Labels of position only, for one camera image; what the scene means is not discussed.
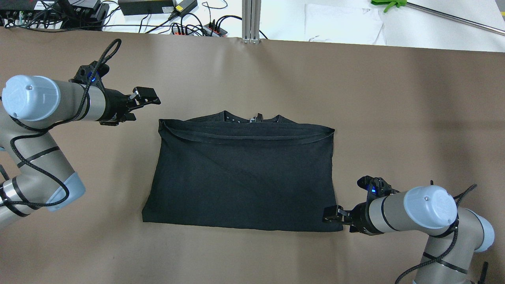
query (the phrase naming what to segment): white label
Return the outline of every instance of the white label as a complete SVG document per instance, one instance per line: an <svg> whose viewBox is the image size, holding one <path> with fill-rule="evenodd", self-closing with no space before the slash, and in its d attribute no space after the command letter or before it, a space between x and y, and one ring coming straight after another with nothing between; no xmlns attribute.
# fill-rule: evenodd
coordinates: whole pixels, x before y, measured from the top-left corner
<svg viewBox="0 0 505 284"><path fill-rule="evenodd" d="M161 10L163 10L163 13L171 13L174 11L174 7L161 7Z"/></svg>
<svg viewBox="0 0 505 284"><path fill-rule="evenodd" d="M37 1L37 4L35 4L35 8L33 8L33 9L34 10L45 10L54 3L55 3L54 1Z"/></svg>

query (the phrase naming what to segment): black box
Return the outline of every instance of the black box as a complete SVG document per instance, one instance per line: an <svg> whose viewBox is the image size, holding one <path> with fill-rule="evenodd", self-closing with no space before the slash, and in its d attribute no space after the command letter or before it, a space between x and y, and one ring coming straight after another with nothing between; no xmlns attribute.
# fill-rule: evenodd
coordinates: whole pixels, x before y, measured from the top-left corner
<svg viewBox="0 0 505 284"><path fill-rule="evenodd" d="M171 14L174 11L173 0L119 0L123 15Z"/></svg>

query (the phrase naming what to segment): green plastic clip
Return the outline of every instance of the green plastic clip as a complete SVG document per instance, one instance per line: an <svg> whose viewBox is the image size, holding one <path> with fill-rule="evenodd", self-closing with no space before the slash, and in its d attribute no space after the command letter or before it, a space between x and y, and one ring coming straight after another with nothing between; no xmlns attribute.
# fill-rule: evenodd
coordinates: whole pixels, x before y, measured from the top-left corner
<svg viewBox="0 0 505 284"><path fill-rule="evenodd" d="M386 5L386 8L384 9L384 12L386 13L389 8L393 6L397 6L400 8L401 6L407 5L407 0L396 0L396 1L391 1L391 0L372 0L372 4L374 5Z"/></svg>

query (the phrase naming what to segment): black fabric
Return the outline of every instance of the black fabric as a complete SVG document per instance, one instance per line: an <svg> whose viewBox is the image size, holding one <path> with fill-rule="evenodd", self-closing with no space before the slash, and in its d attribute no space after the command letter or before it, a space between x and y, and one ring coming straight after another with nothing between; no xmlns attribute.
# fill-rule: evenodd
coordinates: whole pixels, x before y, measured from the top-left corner
<svg viewBox="0 0 505 284"><path fill-rule="evenodd" d="M221 112L160 119L160 157L144 222L286 231L339 231L335 130L282 116L255 123Z"/></svg>

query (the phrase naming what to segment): metal rod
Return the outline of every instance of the metal rod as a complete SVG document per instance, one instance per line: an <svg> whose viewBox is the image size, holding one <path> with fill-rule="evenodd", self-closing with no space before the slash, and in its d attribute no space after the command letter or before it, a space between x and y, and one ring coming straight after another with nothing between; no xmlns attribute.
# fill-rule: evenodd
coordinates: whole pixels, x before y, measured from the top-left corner
<svg viewBox="0 0 505 284"><path fill-rule="evenodd" d="M461 23L461 24L465 24L465 25L468 25L468 26L479 28L481 30L490 31L490 32L493 32L493 33L505 36L505 30L500 30L500 29L497 29L497 28L494 28L494 27L490 27L488 25L484 25L484 24L481 24L481 23L477 23L477 22L474 22L474 21L463 19L463 18L460 18L460 17L457 17L457 16L446 14L444 12L440 12L440 11L437 11L437 10L433 10L433 9L426 8L426 7L423 7L423 6L419 6L419 5L416 5L416 4L412 4L412 3L409 3L409 2L407 2L407 6L410 7L410 8L413 8L413 9L416 9L416 10L419 10L419 11L422 11L422 12L434 15L434 16L438 16L438 17L441 17L441 18L444 18L444 19L448 19L448 20L455 21L455 22L458 22L458 23Z"/></svg>

